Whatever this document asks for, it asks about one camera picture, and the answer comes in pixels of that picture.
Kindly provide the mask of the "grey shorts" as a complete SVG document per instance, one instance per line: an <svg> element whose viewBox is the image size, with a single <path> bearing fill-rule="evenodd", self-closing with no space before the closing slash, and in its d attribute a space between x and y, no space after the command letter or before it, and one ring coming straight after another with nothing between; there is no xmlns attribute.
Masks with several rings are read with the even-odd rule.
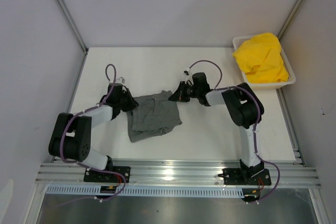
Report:
<svg viewBox="0 0 336 224"><path fill-rule="evenodd" d="M137 108L127 112L128 136L132 143L162 136L182 124L176 102L170 101L172 91L136 97Z"/></svg>

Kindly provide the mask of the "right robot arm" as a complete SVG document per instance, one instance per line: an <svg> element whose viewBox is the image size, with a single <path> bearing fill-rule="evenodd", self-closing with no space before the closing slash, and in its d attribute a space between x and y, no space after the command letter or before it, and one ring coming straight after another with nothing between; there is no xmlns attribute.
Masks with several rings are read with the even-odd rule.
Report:
<svg viewBox="0 0 336 224"><path fill-rule="evenodd" d="M225 105L230 118L239 127L242 155L239 160L237 180L251 184L264 170L264 162L259 157L257 125L261 121L264 107L247 83L237 86L211 89L206 74L198 72L191 80L181 81L177 90L169 97L173 102L189 102L198 99L204 106Z"/></svg>

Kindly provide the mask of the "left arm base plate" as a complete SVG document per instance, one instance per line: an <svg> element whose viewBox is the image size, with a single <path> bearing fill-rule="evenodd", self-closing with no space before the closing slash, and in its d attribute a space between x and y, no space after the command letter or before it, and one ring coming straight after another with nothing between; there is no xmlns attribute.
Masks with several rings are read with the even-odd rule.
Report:
<svg viewBox="0 0 336 224"><path fill-rule="evenodd" d="M114 173L121 174L125 177L126 183L129 182L131 175L131 167L130 166L114 166ZM123 179L116 174L110 174L106 172L97 172L93 170L87 170L84 174L83 181L90 183L122 183Z"/></svg>

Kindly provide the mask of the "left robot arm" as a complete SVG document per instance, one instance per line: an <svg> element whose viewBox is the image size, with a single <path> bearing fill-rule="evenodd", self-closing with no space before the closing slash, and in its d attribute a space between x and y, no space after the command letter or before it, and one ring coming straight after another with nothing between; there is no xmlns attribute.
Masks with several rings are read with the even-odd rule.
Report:
<svg viewBox="0 0 336 224"><path fill-rule="evenodd" d="M138 106L125 85L109 84L107 94L96 106L76 114L58 115L48 146L49 154L63 162L74 161L91 168L102 182L110 181L114 176L113 161L91 147L91 131L114 120L120 112L129 112Z"/></svg>

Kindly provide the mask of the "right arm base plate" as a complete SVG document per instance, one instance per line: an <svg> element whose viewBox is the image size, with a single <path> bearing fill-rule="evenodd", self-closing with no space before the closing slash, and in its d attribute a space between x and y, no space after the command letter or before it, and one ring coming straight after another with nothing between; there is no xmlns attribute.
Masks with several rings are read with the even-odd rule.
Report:
<svg viewBox="0 0 336 224"><path fill-rule="evenodd" d="M224 168L217 176L224 180L225 185L257 186L260 182L261 185L271 185L270 172L268 169L263 169L261 172L250 176L240 168Z"/></svg>

